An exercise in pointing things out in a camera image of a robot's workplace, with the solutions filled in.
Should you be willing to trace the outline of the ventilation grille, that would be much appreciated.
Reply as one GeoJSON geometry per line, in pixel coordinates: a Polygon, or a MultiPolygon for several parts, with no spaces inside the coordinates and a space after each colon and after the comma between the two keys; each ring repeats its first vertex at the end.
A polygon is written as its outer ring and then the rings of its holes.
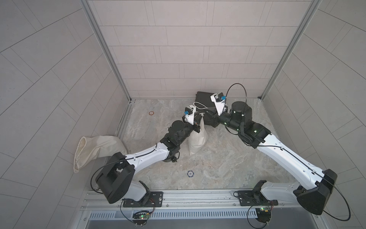
{"type": "MultiPolygon", "coordinates": [[[[92,211],[89,219],[91,220],[126,220],[132,217],[131,211],[109,210],[92,211]]],[[[185,209],[185,210],[156,210],[151,219],[256,219],[255,209],[185,209]]]]}

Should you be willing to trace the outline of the white cloth soil bag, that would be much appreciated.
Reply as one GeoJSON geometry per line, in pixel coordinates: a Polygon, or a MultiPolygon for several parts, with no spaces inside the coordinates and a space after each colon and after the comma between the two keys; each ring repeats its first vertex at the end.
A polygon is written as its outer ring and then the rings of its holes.
{"type": "Polygon", "coordinates": [[[204,119],[200,121],[200,132],[193,131],[188,137],[189,154],[197,154],[208,141],[208,133],[205,130],[204,119]]]}

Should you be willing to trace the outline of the corner aluminium profile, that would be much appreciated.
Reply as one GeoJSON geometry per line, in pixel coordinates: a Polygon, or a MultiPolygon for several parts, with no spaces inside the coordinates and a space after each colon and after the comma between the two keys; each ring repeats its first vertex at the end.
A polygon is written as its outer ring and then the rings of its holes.
{"type": "Polygon", "coordinates": [[[277,65],[276,69],[274,70],[270,80],[268,81],[268,84],[267,84],[266,88],[264,89],[262,95],[260,97],[258,97],[262,101],[264,101],[266,99],[266,97],[268,96],[268,94],[269,94],[271,88],[273,87],[276,79],[280,75],[283,67],[285,66],[285,64],[287,63],[289,57],[293,53],[295,47],[297,46],[298,42],[300,41],[301,36],[305,32],[308,24],[312,20],[314,14],[316,13],[316,11],[317,11],[317,9],[318,9],[321,2],[322,2],[321,0],[312,0],[310,2],[310,5],[309,5],[307,11],[305,12],[304,17],[300,21],[300,24],[297,27],[292,39],[290,40],[289,45],[287,46],[283,56],[281,57],[281,59],[280,59],[278,65],[277,65]]]}
{"type": "Polygon", "coordinates": [[[84,10],[84,13],[86,15],[86,18],[96,36],[96,39],[106,57],[106,60],[109,64],[109,66],[111,67],[111,70],[113,71],[114,75],[116,76],[117,78],[117,81],[119,83],[119,85],[121,86],[122,88],[122,91],[123,93],[125,94],[127,100],[128,100],[128,103],[131,103],[132,101],[132,98],[130,97],[129,93],[128,93],[128,90],[126,88],[126,85],[124,84],[123,82],[123,79],[121,77],[121,74],[117,68],[117,65],[112,57],[112,54],[111,54],[111,51],[105,41],[105,38],[103,37],[103,34],[102,34],[102,31],[96,21],[96,18],[91,10],[91,6],[90,6],[90,3],[89,1],[86,1],[86,0],[81,0],[81,7],[82,9],[84,10]]]}

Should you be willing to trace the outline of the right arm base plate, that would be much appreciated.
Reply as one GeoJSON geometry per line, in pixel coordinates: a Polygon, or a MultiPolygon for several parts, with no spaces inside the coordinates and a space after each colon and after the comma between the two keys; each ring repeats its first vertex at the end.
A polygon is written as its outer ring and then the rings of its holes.
{"type": "Polygon", "coordinates": [[[278,206],[277,200],[268,200],[261,193],[266,180],[260,180],[251,190],[235,191],[233,196],[239,199],[240,206],[278,206]]]}

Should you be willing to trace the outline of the left corner aluminium profile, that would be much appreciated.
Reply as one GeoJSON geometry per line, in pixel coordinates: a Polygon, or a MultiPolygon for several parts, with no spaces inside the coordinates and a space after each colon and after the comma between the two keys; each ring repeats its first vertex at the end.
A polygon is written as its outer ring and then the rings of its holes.
{"type": "Polygon", "coordinates": [[[129,93],[128,93],[128,90],[126,88],[126,85],[124,84],[123,82],[123,79],[121,77],[121,74],[117,68],[117,65],[112,57],[112,54],[111,54],[111,51],[105,41],[105,38],[103,37],[103,34],[102,34],[102,31],[96,21],[96,18],[91,10],[91,6],[90,6],[90,3],[89,1],[86,1],[86,0],[81,0],[81,7],[82,9],[84,10],[84,13],[86,15],[86,18],[96,36],[96,39],[106,57],[106,60],[109,64],[109,66],[111,67],[111,70],[113,71],[114,75],[116,76],[117,78],[117,81],[119,83],[119,85],[121,86],[122,88],[122,91],[123,93],[125,94],[127,100],[128,100],[128,103],[131,103],[132,101],[132,98],[130,97],[129,93]]]}

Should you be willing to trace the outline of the black ribbed briefcase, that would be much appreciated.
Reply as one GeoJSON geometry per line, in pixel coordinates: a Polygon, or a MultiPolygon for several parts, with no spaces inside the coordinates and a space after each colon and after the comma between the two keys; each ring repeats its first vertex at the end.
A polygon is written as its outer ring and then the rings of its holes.
{"type": "Polygon", "coordinates": [[[216,111],[214,102],[211,101],[212,93],[208,92],[197,92],[195,97],[194,106],[196,106],[197,111],[216,111]]]}

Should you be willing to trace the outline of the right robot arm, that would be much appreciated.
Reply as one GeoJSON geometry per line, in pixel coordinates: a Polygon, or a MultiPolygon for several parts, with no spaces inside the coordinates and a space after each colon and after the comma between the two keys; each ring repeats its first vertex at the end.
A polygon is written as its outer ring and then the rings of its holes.
{"type": "Polygon", "coordinates": [[[253,189],[258,201],[294,202],[312,214],[323,213],[337,179],[334,171],[322,170],[307,162],[285,146],[269,129],[254,122],[252,109],[245,102],[234,102],[230,110],[223,101],[209,102],[204,117],[208,125],[216,127],[222,124],[234,130],[234,134],[245,145],[266,154],[296,179],[294,183],[259,181],[253,189]]]}

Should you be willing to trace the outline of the aluminium mounting rail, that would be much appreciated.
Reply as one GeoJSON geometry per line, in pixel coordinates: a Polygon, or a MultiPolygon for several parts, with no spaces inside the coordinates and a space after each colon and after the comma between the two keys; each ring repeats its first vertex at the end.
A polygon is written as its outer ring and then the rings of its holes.
{"type": "MultiPolygon", "coordinates": [[[[164,193],[161,207],[124,208],[123,200],[110,204],[105,196],[87,193],[82,203],[82,210],[170,210],[170,209],[234,209],[248,208],[240,206],[239,199],[233,196],[235,191],[251,189],[189,189],[189,190],[158,190],[164,193]]],[[[286,201],[274,197],[278,206],[300,207],[297,202],[286,201]]]]}

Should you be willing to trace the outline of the blue poker chip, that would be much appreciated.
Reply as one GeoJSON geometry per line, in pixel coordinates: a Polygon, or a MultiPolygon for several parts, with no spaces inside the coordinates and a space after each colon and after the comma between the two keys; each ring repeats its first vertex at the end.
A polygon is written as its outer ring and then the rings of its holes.
{"type": "Polygon", "coordinates": [[[194,172],[192,170],[188,171],[187,173],[188,177],[193,177],[194,176],[194,172]]]}

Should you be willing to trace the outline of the black alarm clock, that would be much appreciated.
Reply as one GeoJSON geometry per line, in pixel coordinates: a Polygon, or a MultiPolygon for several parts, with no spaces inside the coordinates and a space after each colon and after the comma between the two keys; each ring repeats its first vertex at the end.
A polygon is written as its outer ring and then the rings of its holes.
{"type": "Polygon", "coordinates": [[[164,160],[164,162],[177,162],[177,160],[180,158],[180,152],[175,153],[174,155],[169,156],[167,159],[164,160]]]}

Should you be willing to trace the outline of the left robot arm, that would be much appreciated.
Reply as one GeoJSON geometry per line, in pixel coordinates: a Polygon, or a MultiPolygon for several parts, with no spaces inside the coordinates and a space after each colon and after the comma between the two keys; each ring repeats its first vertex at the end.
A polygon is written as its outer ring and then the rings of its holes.
{"type": "Polygon", "coordinates": [[[133,181],[135,174],[159,162],[176,162],[180,145],[195,131],[200,132],[202,115],[196,113],[193,122],[186,118],[176,120],[168,128],[168,133],[155,146],[134,154],[117,152],[100,168],[95,182],[110,204],[129,199],[144,206],[149,202],[151,191],[141,181],[133,181]]]}

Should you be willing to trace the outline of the circuit board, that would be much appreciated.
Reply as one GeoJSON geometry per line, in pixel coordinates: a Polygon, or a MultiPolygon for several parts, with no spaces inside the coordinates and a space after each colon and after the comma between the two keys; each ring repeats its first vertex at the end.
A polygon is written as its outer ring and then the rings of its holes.
{"type": "Polygon", "coordinates": [[[143,225],[149,220],[150,217],[151,217],[151,212],[146,211],[146,210],[138,211],[132,215],[132,221],[135,224],[143,225]]]}
{"type": "Polygon", "coordinates": [[[271,220],[272,213],[268,208],[256,208],[257,218],[256,220],[260,223],[268,223],[271,220]]]}

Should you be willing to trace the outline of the left circuit board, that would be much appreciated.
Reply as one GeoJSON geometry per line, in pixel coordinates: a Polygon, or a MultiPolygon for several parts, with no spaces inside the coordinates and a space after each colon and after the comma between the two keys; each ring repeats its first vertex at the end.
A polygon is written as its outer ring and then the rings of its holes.
{"type": "Polygon", "coordinates": [[[146,211],[146,210],[138,211],[132,215],[132,221],[135,224],[143,225],[149,220],[150,217],[151,217],[151,212],[146,211]]]}

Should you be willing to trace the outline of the right circuit board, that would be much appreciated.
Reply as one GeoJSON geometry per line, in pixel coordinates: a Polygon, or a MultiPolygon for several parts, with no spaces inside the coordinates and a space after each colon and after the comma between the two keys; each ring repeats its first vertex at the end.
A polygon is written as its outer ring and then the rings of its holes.
{"type": "Polygon", "coordinates": [[[271,220],[272,213],[268,208],[256,208],[257,218],[256,220],[260,223],[268,223],[271,220]]]}

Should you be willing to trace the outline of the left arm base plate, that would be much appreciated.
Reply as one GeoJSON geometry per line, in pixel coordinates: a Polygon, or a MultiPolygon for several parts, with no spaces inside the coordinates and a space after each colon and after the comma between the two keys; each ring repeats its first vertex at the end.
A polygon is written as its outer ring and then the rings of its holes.
{"type": "Polygon", "coordinates": [[[125,199],[123,202],[124,208],[152,208],[161,207],[164,193],[162,191],[151,191],[140,200],[125,199]]]}

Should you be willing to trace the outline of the right corner aluminium profile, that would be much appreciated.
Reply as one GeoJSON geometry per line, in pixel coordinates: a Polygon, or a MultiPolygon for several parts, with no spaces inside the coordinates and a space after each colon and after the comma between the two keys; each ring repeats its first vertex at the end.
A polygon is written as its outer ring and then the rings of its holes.
{"type": "Polygon", "coordinates": [[[316,11],[317,11],[317,9],[318,9],[321,2],[322,2],[321,0],[312,0],[310,2],[310,5],[309,5],[307,11],[305,12],[304,17],[300,21],[300,24],[297,27],[292,39],[290,40],[289,45],[287,46],[283,56],[281,57],[281,59],[280,59],[278,65],[277,65],[276,69],[274,70],[270,80],[268,81],[268,84],[267,84],[266,88],[264,89],[262,95],[260,97],[258,97],[262,101],[264,101],[266,99],[266,97],[268,96],[268,94],[269,94],[271,88],[273,87],[276,79],[280,75],[283,67],[285,66],[285,64],[287,63],[289,57],[293,53],[295,47],[297,46],[298,42],[300,41],[301,36],[305,32],[308,24],[312,20],[314,14],[316,13],[316,11]]]}

